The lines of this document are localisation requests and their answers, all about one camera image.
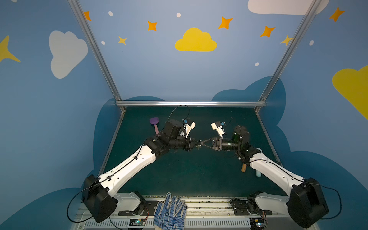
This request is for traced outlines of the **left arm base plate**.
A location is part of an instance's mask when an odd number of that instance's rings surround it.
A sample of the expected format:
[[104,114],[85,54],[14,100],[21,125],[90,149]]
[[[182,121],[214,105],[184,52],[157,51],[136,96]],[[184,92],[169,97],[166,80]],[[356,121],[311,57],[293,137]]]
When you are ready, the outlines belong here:
[[119,216],[153,216],[156,210],[158,201],[157,200],[146,200],[143,203],[139,204],[139,206],[134,211],[120,211],[118,213]]

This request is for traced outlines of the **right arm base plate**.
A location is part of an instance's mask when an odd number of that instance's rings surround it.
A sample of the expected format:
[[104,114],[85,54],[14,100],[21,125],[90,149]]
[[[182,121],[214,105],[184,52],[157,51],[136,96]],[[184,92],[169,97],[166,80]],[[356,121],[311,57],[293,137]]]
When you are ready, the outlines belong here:
[[230,205],[233,207],[236,216],[269,216],[272,211],[260,209],[253,200],[241,200],[233,198],[230,200]]

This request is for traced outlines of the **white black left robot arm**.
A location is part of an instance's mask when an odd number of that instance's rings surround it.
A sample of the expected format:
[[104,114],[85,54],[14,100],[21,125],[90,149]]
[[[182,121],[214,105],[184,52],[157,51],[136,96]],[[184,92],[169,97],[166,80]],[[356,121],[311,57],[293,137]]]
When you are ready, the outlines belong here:
[[189,137],[195,122],[171,119],[158,134],[147,138],[125,161],[112,170],[84,181],[82,202],[97,223],[108,219],[114,212],[127,211],[139,215],[144,211],[146,200],[138,192],[119,193],[121,187],[144,167],[152,164],[169,150],[191,151],[199,141]]

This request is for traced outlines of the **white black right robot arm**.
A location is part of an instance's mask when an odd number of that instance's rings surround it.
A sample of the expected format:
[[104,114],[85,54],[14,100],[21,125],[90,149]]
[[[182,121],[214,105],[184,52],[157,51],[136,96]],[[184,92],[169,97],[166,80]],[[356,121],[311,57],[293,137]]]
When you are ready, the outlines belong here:
[[322,219],[329,212],[322,187],[313,178],[305,179],[270,160],[260,148],[250,145],[250,133],[244,126],[234,129],[232,138],[224,137],[224,123],[211,124],[219,137],[213,138],[212,149],[234,151],[242,162],[242,171],[251,167],[266,176],[284,192],[285,196],[256,192],[248,198],[248,211],[271,211],[291,217],[305,229]]

